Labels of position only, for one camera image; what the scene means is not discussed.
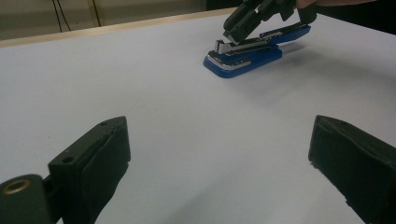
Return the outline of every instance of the white surface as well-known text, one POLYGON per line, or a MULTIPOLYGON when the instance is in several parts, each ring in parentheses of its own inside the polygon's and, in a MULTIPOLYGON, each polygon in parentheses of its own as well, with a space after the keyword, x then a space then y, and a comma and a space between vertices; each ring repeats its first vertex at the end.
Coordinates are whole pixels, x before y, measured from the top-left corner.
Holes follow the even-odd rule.
POLYGON ((225 19, 0 49, 0 181, 47 175, 125 115, 133 162, 97 223, 362 223, 309 142, 321 114, 396 146, 396 37, 319 16, 283 59, 222 79, 202 61, 225 19))

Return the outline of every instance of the blue stapler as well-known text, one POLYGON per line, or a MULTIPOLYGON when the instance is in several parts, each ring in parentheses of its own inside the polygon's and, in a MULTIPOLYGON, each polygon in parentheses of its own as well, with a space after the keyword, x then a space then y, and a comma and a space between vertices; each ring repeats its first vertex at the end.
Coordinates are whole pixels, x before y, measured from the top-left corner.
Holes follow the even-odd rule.
POLYGON ((265 32, 246 39, 261 23, 279 13, 287 20, 294 12, 294 0, 244 0, 241 6, 224 22, 224 36, 231 42, 216 41, 208 52, 204 66, 219 77, 231 78, 244 74, 282 57, 278 44, 306 35, 308 25, 317 17, 315 6, 298 9, 300 21, 287 27, 265 32))

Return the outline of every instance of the brass screw hole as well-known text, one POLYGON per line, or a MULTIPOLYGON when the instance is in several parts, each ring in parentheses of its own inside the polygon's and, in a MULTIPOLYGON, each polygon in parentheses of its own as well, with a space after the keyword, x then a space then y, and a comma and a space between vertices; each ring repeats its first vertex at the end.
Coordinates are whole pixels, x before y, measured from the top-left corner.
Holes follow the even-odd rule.
POLYGON ((30 186, 30 180, 28 179, 21 179, 21 180, 16 180, 10 184, 8 184, 4 189, 3 193, 4 194, 14 194, 23 191, 24 189, 27 189, 27 187, 30 186))

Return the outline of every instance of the robotic hand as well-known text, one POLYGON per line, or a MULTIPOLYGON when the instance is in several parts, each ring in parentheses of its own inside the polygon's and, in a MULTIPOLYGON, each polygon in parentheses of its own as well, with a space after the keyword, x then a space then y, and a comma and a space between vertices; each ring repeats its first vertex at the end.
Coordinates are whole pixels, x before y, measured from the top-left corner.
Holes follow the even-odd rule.
POLYGON ((219 77, 236 77, 282 57, 279 43, 306 35, 316 17, 315 5, 299 8, 300 22, 246 39, 262 21, 279 13, 286 21, 294 12, 294 0, 244 0, 241 6, 224 22, 224 36, 231 43, 216 41, 208 52, 204 66, 219 77))
POLYGON ((50 175, 0 184, 0 223, 93 224, 128 169, 125 117, 93 127, 49 163, 50 175))

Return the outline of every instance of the cable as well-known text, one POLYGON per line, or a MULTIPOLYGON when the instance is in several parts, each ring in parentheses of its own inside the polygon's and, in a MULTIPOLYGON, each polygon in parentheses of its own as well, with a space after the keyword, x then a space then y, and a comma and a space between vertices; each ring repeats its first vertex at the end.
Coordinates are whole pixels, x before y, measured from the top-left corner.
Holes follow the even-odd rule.
POLYGON ((52 3, 53 3, 53 8, 55 9, 55 13, 56 13, 56 19, 58 19, 59 30, 62 32, 62 25, 61 25, 61 21, 59 20, 58 10, 56 9, 56 6, 55 6, 55 0, 52 0, 52 3))
POLYGON ((62 17, 64 17, 64 22, 66 23, 67 28, 69 29, 69 31, 72 31, 72 30, 70 29, 69 23, 67 23, 66 17, 64 16, 64 10, 62 9, 61 3, 59 2, 59 0, 56 0, 56 1, 58 2, 59 9, 61 10, 62 17))
POLYGON ((96 16, 96 19, 98 20, 98 25, 99 25, 99 27, 101 27, 102 24, 99 19, 99 13, 98 13, 98 9, 96 7, 96 2, 95 2, 95 0, 92 0, 92 2, 93 2, 93 8, 95 9, 95 16, 96 16))

